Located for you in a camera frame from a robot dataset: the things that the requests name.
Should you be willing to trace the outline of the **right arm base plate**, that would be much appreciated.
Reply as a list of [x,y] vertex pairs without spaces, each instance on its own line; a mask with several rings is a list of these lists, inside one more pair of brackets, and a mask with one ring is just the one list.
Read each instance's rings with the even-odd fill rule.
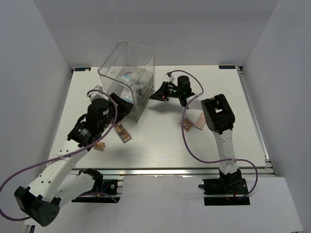
[[246,180],[225,188],[220,179],[204,179],[198,185],[204,194],[205,206],[247,206],[250,205],[249,197],[242,196],[248,193]]

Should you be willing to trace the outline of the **foundation bottle near front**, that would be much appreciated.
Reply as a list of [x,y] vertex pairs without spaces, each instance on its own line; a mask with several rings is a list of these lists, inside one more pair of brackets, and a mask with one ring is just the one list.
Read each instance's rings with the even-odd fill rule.
[[105,143],[104,142],[97,142],[96,144],[94,144],[93,148],[95,150],[104,151]]

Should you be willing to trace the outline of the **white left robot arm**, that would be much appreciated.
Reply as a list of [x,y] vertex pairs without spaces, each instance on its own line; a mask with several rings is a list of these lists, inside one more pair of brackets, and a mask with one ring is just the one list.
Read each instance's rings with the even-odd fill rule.
[[113,126],[127,116],[134,105],[112,93],[89,93],[90,105],[69,132],[55,159],[27,187],[18,187],[14,196],[19,208],[42,227],[51,224],[60,209],[81,194],[97,194],[103,175],[95,169],[81,170],[69,184],[63,180],[75,165],[101,141]]

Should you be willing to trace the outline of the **pink makeup box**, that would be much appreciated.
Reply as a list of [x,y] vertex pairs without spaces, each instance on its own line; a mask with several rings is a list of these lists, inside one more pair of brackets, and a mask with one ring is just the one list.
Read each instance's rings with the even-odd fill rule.
[[206,125],[205,116],[204,113],[201,112],[194,126],[199,130],[203,130],[205,125]]

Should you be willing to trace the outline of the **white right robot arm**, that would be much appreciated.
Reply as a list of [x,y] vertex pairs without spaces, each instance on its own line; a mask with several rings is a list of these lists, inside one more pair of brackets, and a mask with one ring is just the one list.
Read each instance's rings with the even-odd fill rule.
[[236,191],[242,182],[242,174],[236,162],[233,146],[235,116],[225,95],[218,94],[203,99],[201,94],[192,91],[189,77],[182,75],[177,78],[177,84],[163,82],[161,87],[150,96],[150,99],[157,101],[168,101],[170,98],[178,99],[184,107],[182,120],[185,118],[187,109],[203,111],[204,121],[216,140],[218,160],[203,161],[191,153],[191,156],[201,163],[219,163],[218,181],[208,183],[212,194],[229,194]]

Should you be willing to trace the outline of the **long square-pan eyeshadow palette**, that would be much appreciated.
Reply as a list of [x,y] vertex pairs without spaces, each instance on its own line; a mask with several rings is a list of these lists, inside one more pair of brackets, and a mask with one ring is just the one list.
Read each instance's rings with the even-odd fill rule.
[[132,139],[130,133],[124,128],[121,122],[114,125],[114,130],[123,143]]

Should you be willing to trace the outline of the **aluminium front rail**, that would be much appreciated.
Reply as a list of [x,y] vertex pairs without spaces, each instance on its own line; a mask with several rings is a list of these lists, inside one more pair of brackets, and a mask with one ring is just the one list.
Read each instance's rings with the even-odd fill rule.
[[[243,175],[255,175],[253,168],[240,168]],[[274,175],[271,167],[257,168],[259,175]],[[218,175],[219,171],[215,168],[200,169],[117,169],[99,170],[103,175]],[[77,175],[79,170],[72,170],[70,175]]]

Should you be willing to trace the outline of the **smoked acrylic drawer organizer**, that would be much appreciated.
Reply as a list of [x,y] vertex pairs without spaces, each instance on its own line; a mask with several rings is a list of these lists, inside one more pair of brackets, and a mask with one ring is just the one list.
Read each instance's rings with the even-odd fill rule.
[[124,87],[130,87],[130,85],[126,85],[121,82],[121,76],[123,76],[126,72],[137,72],[142,75],[140,81],[137,83],[137,85],[140,85],[141,87],[141,91],[138,95],[138,101],[137,103],[133,104],[134,107],[132,108],[130,114],[127,116],[128,119],[137,122],[139,121],[139,118],[149,101],[149,96],[154,90],[154,74],[140,67],[123,67],[116,77],[117,86],[114,90],[114,93],[116,93],[119,97]]

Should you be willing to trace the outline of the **white cotton pad pack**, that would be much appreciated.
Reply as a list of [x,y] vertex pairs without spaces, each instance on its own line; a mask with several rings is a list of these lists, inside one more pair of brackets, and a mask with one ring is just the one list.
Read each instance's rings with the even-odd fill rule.
[[121,76],[121,82],[126,85],[134,85],[137,84],[142,75],[137,72],[126,72],[123,76]]
[[120,94],[120,98],[123,99],[124,101],[127,101],[129,103],[137,103],[138,101],[138,95],[141,91],[140,85],[131,85],[130,87],[124,87]]

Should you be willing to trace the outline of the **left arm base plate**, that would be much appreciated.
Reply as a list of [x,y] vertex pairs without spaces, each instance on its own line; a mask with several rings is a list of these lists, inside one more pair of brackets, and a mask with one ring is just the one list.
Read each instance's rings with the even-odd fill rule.
[[92,189],[80,194],[78,197],[73,199],[73,203],[118,203],[121,193],[119,188],[121,187],[121,180],[106,178],[99,171],[88,168],[79,170],[76,177],[87,174],[90,175],[94,181]]

